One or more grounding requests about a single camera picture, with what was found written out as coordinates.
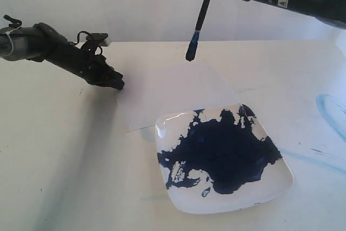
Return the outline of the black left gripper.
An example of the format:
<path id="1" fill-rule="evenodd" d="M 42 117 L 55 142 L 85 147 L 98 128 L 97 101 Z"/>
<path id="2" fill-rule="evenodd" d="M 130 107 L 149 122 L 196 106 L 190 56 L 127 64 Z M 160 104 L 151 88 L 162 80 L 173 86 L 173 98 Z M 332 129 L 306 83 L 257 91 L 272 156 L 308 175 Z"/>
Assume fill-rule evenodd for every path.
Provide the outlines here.
<path id="1" fill-rule="evenodd" d="M 80 31 L 77 34 L 78 42 L 81 34 L 86 34 L 86 42 L 78 48 L 76 43 L 68 41 L 51 26 L 45 24 L 44 35 L 50 45 L 44 59 L 84 79 L 91 85 L 122 90 L 125 85 L 122 80 L 123 75 L 106 63 L 106 58 L 101 52 L 96 52 L 102 47 L 96 44 L 92 33 Z"/>

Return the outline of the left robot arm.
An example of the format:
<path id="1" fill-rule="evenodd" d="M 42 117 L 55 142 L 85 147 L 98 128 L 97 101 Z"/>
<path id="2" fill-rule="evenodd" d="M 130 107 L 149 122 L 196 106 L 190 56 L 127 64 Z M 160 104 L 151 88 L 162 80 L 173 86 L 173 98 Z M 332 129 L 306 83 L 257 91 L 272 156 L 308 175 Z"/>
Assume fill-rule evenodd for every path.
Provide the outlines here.
<path id="1" fill-rule="evenodd" d="M 107 33 L 80 31 L 77 41 L 68 41 L 45 23 L 23 27 L 22 21 L 4 15 L 9 22 L 1 28 L 1 58 L 14 62 L 48 61 L 90 85 L 117 90 L 124 88 L 123 75 L 106 62 L 103 47 L 110 45 Z"/>

